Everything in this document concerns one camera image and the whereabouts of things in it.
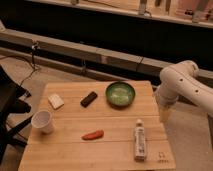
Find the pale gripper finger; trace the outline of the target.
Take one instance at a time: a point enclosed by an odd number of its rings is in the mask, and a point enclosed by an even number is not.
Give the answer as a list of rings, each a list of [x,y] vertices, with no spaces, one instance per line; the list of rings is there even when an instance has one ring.
[[[159,108],[159,116],[161,122],[166,122],[171,114],[171,111],[169,108],[160,107]]]

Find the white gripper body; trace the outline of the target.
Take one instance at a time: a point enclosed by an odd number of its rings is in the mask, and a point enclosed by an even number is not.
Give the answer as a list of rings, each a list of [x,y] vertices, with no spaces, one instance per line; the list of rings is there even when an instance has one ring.
[[[164,108],[170,108],[177,102],[177,94],[165,85],[159,85],[154,95],[157,104]]]

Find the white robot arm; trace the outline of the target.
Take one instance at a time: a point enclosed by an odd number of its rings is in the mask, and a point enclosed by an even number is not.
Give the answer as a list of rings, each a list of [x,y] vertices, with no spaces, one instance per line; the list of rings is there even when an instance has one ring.
[[[169,65],[160,71],[161,84],[154,95],[161,122],[168,120],[169,108],[179,96],[190,100],[213,118],[213,88],[196,80],[198,71],[197,64],[191,60]]]

